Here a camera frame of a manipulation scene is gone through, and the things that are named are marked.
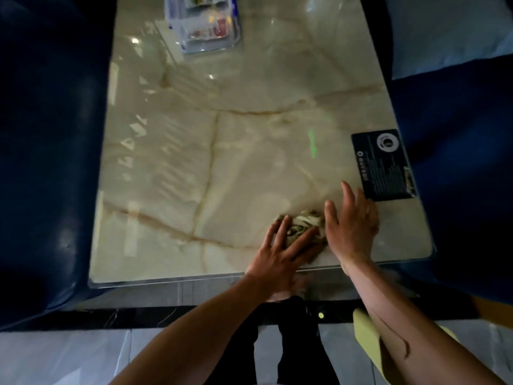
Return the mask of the person's left hand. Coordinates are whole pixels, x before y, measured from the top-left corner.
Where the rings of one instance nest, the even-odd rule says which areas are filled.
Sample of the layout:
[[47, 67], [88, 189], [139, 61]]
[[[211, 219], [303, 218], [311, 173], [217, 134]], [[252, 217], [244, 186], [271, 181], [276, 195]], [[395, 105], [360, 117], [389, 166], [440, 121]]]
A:
[[247, 268], [243, 280], [250, 282], [259, 304], [277, 302], [304, 293], [310, 283], [310, 276], [298, 272], [298, 258], [291, 258], [300, 252], [316, 236], [315, 229], [305, 232], [282, 255], [286, 261], [277, 262], [283, 250], [280, 241], [284, 239], [290, 216], [275, 220], [269, 227], [262, 245]]

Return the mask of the person's right hand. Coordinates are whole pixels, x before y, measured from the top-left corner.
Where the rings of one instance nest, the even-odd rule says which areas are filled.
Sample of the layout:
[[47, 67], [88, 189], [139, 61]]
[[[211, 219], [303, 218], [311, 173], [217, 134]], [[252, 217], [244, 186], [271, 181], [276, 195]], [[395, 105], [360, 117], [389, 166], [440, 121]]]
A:
[[341, 187], [343, 200], [337, 208], [340, 231], [337, 238], [327, 240], [344, 273], [350, 276], [353, 265], [371, 263], [380, 219], [375, 202], [368, 199], [361, 188], [354, 192], [346, 181], [341, 182]]

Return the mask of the grey cleaning rag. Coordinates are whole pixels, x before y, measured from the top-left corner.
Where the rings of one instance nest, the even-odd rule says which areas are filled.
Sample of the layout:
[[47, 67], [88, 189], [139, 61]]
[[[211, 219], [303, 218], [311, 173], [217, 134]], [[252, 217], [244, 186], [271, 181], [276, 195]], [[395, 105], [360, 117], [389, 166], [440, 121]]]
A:
[[[278, 254], [276, 258], [277, 262], [285, 262], [286, 259], [282, 255], [286, 252], [286, 249], [296, 242], [305, 232], [312, 229], [315, 229], [317, 234], [302, 250], [311, 245], [327, 246], [328, 241], [325, 233], [325, 217], [320, 213], [317, 213], [315, 210], [310, 209], [302, 211], [299, 215], [292, 216], [289, 224], [287, 225], [287, 231], [284, 239], [280, 241], [283, 250]], [[300, 252], [291, 258], [292, 262], [298, 258], [298, 254], [300, 254]]]

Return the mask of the person's right forearm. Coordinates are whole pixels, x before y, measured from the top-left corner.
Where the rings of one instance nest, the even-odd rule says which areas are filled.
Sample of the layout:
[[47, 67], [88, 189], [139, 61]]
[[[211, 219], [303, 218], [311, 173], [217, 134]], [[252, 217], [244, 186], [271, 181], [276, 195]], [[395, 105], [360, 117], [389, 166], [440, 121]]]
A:
[[506, 385], [369, 259], [349, 258], [342, 264], [408, 385]]

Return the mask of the person's left forearm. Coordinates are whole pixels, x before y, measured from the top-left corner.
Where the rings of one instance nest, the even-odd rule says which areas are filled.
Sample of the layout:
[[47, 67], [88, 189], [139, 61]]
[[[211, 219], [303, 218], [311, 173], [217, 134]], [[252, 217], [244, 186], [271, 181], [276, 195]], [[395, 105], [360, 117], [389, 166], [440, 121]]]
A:
[[110, 385], [203, 385], [239, 326], [272, 294], [267, 281], [245, 275], [163, 329]]

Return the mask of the black printed table card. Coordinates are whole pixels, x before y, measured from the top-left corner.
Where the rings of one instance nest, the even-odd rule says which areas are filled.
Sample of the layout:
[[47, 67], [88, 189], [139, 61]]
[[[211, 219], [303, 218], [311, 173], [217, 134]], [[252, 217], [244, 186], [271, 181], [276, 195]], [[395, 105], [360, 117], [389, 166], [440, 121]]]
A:
[[351, 135], [364, 194], [375, 202], [417, 197], [414, 178], [397, 129]]

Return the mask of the person's black trousers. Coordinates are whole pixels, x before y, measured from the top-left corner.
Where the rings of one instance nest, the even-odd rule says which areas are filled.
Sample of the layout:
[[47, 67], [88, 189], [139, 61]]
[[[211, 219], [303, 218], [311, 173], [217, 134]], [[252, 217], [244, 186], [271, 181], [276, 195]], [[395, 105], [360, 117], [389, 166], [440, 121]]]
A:
[[[293, 296], [278, 305], [283, 353], [278, 364], [280, 385], [340, 385], [324, 349], [317, 321], [305, 301]], [[251, 314], [231, 337], [204, 385], [257, 385], [254, 343], [257, 316]]]

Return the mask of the yellow-green garment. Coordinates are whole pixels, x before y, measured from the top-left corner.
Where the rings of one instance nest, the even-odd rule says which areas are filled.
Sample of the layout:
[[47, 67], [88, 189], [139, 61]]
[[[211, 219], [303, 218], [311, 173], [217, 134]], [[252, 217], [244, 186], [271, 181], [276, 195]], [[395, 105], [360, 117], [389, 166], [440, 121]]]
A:
[[434, 375], [421, 369], [421, 361], [434, 363], [448, 359], [456, 363], [451, 353], [462, 349], [453, 332], [438, 326], [411, 303], [370, 305], [353, 311], [355, 337], [364, 352], [389, 385], [427, 383]]

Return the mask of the dark blue leather sofa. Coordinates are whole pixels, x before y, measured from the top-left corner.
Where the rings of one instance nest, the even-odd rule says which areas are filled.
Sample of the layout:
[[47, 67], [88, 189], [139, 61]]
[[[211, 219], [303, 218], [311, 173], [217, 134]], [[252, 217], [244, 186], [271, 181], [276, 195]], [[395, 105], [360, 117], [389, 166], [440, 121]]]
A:
[[91, 297], [117, 0], [0, 0], [0, 330]]
[[392, 79], [385, 0], [361, 0], [436, 253], [413, 279], [513, 305], [513, 55]]

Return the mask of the light blue cushion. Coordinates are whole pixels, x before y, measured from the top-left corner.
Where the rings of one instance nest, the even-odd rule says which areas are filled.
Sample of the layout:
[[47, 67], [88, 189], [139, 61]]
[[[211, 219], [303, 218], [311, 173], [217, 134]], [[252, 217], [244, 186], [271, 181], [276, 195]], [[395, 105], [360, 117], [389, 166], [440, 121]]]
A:
[[513, 0], [385, 0], [392, 78], [513, 54]]

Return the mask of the clear plastic menu stand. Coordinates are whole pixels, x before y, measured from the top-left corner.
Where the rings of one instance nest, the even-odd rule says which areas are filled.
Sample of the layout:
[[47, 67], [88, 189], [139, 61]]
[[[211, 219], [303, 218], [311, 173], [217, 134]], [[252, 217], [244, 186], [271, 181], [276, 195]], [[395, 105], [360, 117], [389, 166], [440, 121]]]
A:
[[164, 0], [164, 16], [156, 21], [160, 34], [183, 54], [225, 50], [242, 35], [236, 0]]

